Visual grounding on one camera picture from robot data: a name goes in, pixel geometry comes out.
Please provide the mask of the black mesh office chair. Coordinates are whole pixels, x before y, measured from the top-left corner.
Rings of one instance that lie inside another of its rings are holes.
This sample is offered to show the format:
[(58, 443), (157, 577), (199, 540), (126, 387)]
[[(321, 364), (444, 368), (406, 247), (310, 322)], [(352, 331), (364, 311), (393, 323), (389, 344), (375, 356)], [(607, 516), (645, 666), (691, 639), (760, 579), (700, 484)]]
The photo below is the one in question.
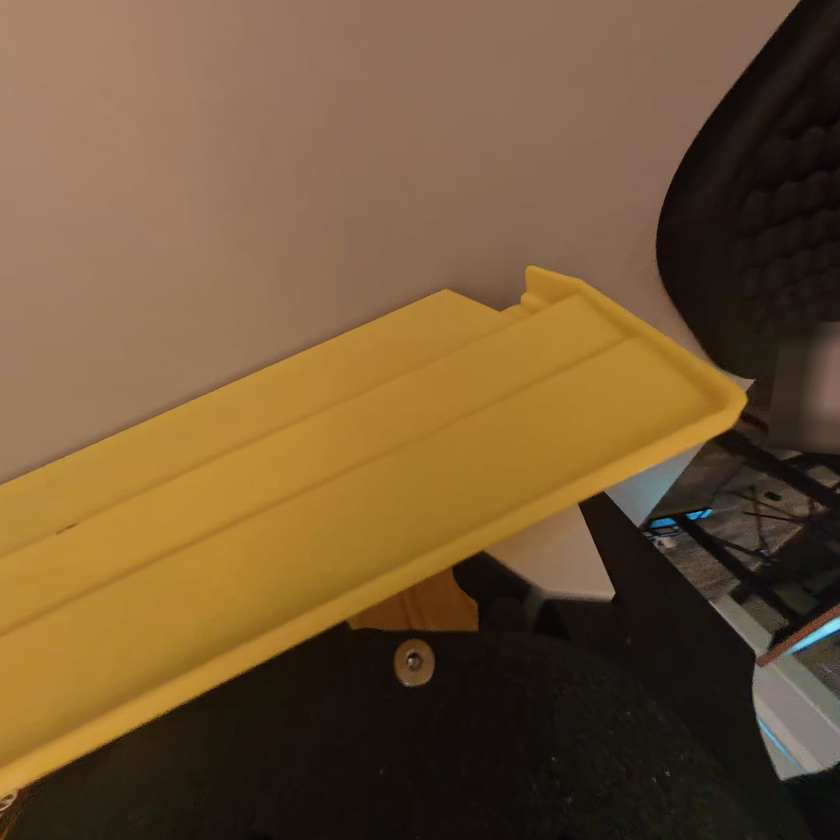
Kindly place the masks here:
[(799, 2), (710, 115), (668, 188), (656, 258), (700, 347), (742, 378), (838, 321), (838, 1)]

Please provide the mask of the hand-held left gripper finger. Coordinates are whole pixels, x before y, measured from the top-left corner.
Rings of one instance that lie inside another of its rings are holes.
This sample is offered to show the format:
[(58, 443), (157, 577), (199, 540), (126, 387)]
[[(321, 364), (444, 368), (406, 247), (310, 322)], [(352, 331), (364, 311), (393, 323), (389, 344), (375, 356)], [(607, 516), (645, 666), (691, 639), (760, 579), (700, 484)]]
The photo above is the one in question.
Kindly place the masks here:
[(527, 582), (528, 625), (537, 622), (546, 602), (609, 603), (616, 594), (579, 506), (495, 542), (486, 552)]

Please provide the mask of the yellow plastic tray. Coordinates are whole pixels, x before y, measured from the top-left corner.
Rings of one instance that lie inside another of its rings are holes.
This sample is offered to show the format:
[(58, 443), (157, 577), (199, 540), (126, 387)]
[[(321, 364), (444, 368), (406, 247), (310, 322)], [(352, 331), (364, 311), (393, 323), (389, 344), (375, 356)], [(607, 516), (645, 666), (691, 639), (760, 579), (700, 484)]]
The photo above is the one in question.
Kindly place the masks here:
[(2, 484), (2, 794), (729, 430), (582, 280), (441, 290)]

